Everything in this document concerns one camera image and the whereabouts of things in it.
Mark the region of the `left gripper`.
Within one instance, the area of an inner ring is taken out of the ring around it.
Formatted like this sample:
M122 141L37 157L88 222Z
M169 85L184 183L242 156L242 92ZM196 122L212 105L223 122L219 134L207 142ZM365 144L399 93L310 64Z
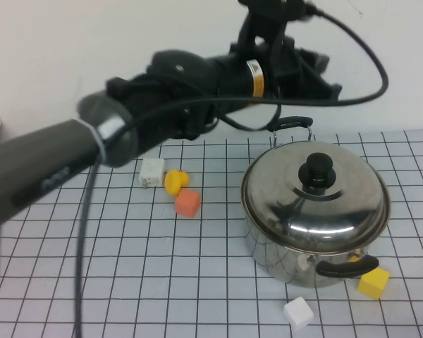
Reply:
M285 35L277 35L267 46L265 66L273 96L280 99L299 99L302 66L294 40ZM305 98L338 100L341 86L338 83L329 84L317 74L326 71L330 58L305 49L301 50L301 57L316 72L305 73Z

